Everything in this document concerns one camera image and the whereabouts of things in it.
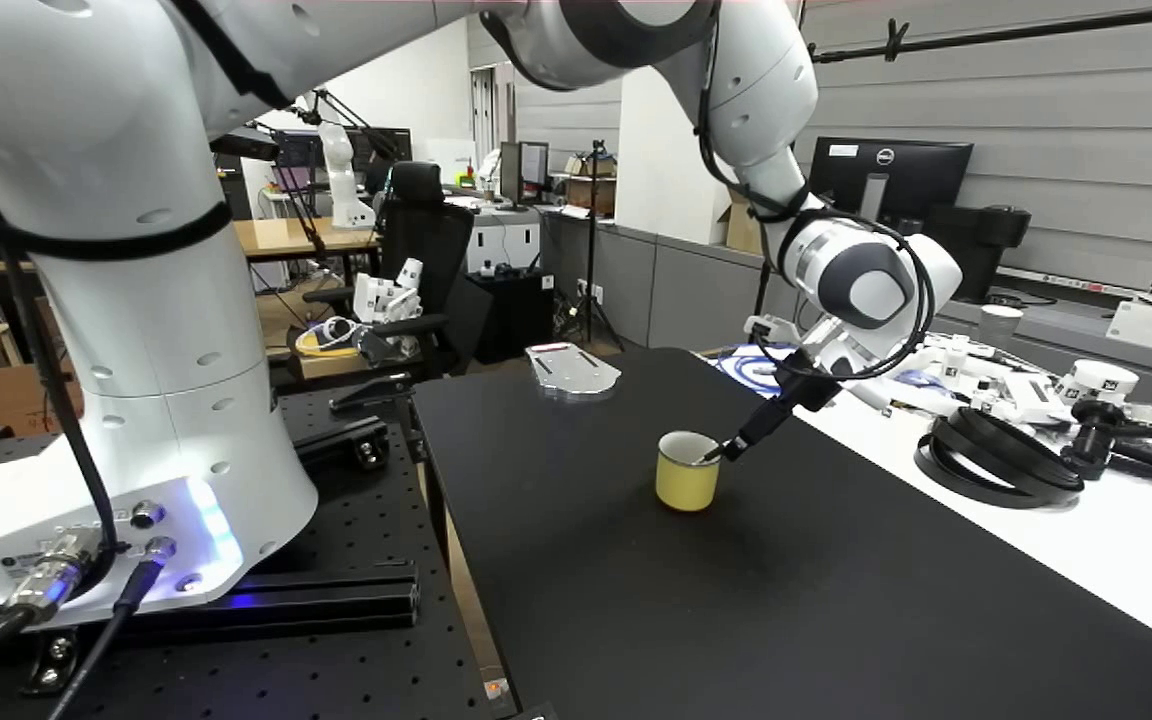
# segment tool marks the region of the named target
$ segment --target black table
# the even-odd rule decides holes
[[[789,423],[721,504],[652,494],[656,437],[757,400],[683,351],[617,394],[527,367],[417,389],[521,704],[560,717],[1152,717],[1152,630],[827,437]]]
[[[283,403],[292,437],[328,427],[328,394],[310,391]],[[283,630],[258,638],[172,638],[119,645],[71,717],[108,720],[333,720],[333,717],[501,717],[486,699],[481,667],[454,598],[454,584],[417,486],[403,437],[390,431],[391,460],[384,475],[361,475],[346,462],[313,462],[326,507],[313,519],[313,556],[322,577],[390,572],[410,565],[419,578],[417,626],[361,630]],[[3,442],[0,460],[40,442]],[[0,657],[0,720],[48,717],[53,699],[24,699],[24,670],[36,645]]]

